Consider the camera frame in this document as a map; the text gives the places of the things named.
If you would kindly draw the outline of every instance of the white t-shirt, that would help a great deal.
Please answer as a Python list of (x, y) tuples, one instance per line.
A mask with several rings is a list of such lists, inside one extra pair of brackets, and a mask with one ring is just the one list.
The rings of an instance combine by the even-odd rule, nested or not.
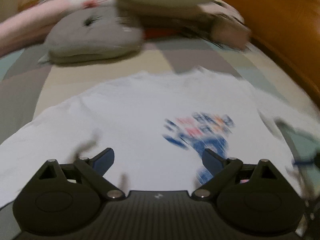
[(115, 162), (104, 177), (125, 192), (193, 192), (210, 178), (201, 160), (208, 147), (244, 163), (269, 159), (300, 193), (287, 173), (293, 169), (289, 147), (261, 115), (269, 129), (274, 118), (282, 118), (320, 134), (316, 121), (231, 75), (204, 69), (142, 72), (101, 83), (46, 109), (0, 145), (0, 206), (12, 201), (47, 159), (70, 163), (75, 148), (97, 130), (97, 145), (84, 155), (113, 148)]

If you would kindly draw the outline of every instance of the gray fabric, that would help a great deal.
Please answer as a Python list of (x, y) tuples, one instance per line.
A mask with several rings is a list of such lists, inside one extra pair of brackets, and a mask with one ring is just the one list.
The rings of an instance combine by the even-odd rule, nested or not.
[(31, 122), (51, 65), (37, 63), (43, 45), (25, 49), (0, 83), (0, 144)]
[(54, 63), (71, 63), (119, 57), (140, 49), (142, 40), (136, 20), (119, 17), (117, 9), (109, 6), (64, 17), (53, 27), (45, 45)]
[(191, 70), (194, 66), (229, 73), (235, 77), (240, 74), (202, 39), (157, 39), (156, 46), (176, 73)]
[(30, 70), (44, 67), (44, 65), (39, 65), (37, 62), (38, 59), (47, 52), (48, 50), (42, 44), (26, 48), (16, 62), (8, 69), (7, 73), (4, 75), (4, 80)]
[(0, 210), (1, 240), (12, 240), (21, 233), (21, 229), (13, 215), (12, 206), (13, 202)]

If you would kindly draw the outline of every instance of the logo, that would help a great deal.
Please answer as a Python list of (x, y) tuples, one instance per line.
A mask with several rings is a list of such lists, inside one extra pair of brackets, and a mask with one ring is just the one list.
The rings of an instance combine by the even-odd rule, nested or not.
[[(211, 115), (207, 113), (193, 113), (191, 117), (166, 119), (164, 127), (168, 134), (163, 137), (173, 145), (182, 149), (194, 149), (200, 158), (206, 148), (226, 157), (228, 143), (225, 138), (231, 133), (234, 122), (228, 115)], [(201, 184), (206, 183), (212, 175), (206, 168), (197, 174)]]
[(163, 195), (162, 195), (162, 194), (160, 194), (160, 193), (158, 193), (157, 195), (154, 195), (154, 197), (155, 197), (156, 199), (160, 199), (160, 198), (162, 198), (162, 197), (163, 197)]

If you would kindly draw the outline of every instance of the pink fabric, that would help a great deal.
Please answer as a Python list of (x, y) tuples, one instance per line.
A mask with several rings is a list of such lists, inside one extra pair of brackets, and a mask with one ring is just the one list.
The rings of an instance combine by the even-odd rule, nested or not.
[(83, 8), (106, 6), (114, 0), (49, 0), (26, 9), (0, 24), (0, 56), (23, 44), (41, 41), (41, 28), (56, 24), (64, 16)]
[(54, 25), (55, 24), (51, 24), (41, 27), (31, 33), (27, 33), (10, 40), (4, 47), (0, 47), (0, 57), (33, 44), (43, 43)]
[(0, 24), (0, 48), (18, 36), (57, 23), (69, 8), (69, 0), (52, 0), (36, 5)]

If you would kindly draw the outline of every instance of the bedsheet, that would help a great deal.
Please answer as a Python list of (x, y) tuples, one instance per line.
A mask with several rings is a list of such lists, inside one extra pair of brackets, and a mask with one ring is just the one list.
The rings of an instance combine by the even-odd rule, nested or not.
[[(248, 80), (289, 105), (320, 119), (308, 95), (272, 60), (253, 45), (244, 52), (220, 48), (202, 39), (149, 40), (142, 51), (125, 57), (81, 64), (38, 64), (46, 53), (35, 45), (0, 59), (0, 144), (43, 110), (105, 80), (146, 70), (182, 73), (194, 66), (230, 73)], [(312, 175), (307, 180), (316, 191)]]

